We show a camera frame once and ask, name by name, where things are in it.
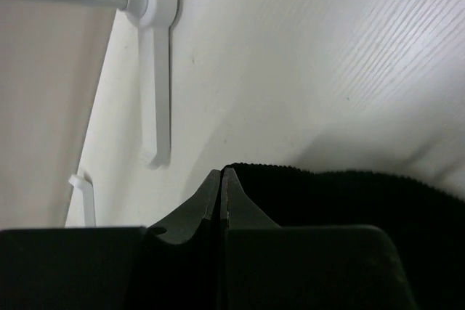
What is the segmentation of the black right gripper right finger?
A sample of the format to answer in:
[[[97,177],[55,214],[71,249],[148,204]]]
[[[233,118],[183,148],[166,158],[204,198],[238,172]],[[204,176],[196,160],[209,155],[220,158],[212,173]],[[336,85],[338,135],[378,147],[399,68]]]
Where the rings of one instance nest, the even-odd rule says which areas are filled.
[[[225,171],[227,309],[415,309],[394,243],[378,227],[281,227]]]

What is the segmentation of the black trousers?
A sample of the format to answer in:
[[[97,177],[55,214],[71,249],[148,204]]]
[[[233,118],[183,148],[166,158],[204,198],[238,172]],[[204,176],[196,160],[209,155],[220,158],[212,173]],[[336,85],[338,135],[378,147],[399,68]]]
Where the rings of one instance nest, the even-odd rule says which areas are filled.
[[[366,224],[390,234],[464,236],[464,201],[407,176],[248,163],[230,168],[253,203],[281,226]]]

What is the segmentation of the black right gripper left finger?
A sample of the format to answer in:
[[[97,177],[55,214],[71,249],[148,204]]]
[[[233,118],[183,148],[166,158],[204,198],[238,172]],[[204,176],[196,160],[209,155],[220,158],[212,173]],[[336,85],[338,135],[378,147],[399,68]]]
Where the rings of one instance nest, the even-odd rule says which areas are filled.
[[[217,307],[221,179],[221,171],[210,171],[188,200],[148,230],[154,293],[165,309]]]

